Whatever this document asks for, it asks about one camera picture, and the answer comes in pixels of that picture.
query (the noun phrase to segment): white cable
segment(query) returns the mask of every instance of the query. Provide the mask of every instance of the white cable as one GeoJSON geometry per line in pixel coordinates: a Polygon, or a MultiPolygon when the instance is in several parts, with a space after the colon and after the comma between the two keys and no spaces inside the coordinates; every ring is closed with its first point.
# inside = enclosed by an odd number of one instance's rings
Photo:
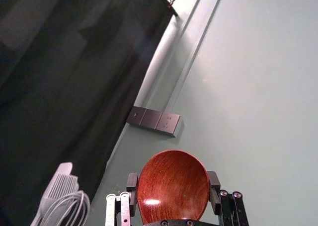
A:
{"type": "Polygon", "coordinates": [[[44,215],[40,226],[50,226],[50,224],[49,224],[50,219],[53,216],[55,217],[55,220],[58,220],[58,223],[56,225],[59,226],[63,222],[63,219],[71,212],[71,210],[72,210],[72,214],[71,214],[71,217],[69,218],[66,225],[68,226],[70,221],[72,220],[71,226],[73,226],[74,223],[77,221],[78,216],[79,216],[81,211],[82,211],[82,215],[81,215],[81,219],[78,223],[78,226],[84,225],[86,220],[87,220],[87,217],[88,217],[89,209],[90,209],[89,197],[87,196],[87,194],[84,191],[80,190],[78,192],[65,195],[65,196],[59,198],[58,200],[56,200],[50,206],[50,208],[48,209],[48,211],[44,215]],[[70,206],[67,207],[66,211],[63,213],[62,216],[60,213],[59,217],[56,219],[56,215],[54,213],[58,213],[59,211],[57,211],[57,209],[59,209],[59,207],[65,203],[67,205],[69,205],[69,203],[70,203],[70,206]]]}

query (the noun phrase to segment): wall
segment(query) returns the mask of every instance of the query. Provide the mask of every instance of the wall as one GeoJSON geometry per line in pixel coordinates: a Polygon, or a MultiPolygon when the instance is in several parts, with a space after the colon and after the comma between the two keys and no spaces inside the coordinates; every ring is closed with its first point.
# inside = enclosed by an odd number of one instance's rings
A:
{"type": "MultiPolygon", "coordinates": [[[[223,188],[241,191],[250,225],[316,225],[317,24],[317,0],[221,0],[170,106],[184,120],[180,135],[129,126],[87,225],[104,224],[105,196],[167,149],[190,152],[223,188]]],[[[158,109],[166,101],[155,98],[158,109]]],[[[211,212],[201,220],[217,223],[211,212]]]]}

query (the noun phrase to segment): power outlet strip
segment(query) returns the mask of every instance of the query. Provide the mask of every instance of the power outlet strip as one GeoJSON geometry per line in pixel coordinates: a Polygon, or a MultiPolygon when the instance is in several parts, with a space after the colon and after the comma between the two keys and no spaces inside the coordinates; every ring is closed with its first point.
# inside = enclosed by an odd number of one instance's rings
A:
{"type": "Polygon", "coordinates": [[[180,115],[134,106],[127,123],[176,137],[182,125],[180,115]]]}

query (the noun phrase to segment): black curtain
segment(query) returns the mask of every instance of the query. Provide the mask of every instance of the black curtain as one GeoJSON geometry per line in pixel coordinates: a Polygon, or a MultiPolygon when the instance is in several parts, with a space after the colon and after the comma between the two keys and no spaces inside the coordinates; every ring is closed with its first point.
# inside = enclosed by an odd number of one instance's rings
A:
{"type": "Polygon", "coordinates": [[[0,225],[29,225],[61,162],[92,200],[166,0],[0,0],[0,225]]]}

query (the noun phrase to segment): spoon bowl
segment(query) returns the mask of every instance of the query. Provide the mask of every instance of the spoon bowl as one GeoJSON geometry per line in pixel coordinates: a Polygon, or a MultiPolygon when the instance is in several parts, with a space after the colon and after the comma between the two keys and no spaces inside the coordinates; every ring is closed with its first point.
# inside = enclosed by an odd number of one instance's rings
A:
{"type": "Polygon", "coordinates": [[[177,150],[154,155],[143,168],[137,190],[144,224],[202,216],[209,199],[209,177],[202,163],[177,150]]]}

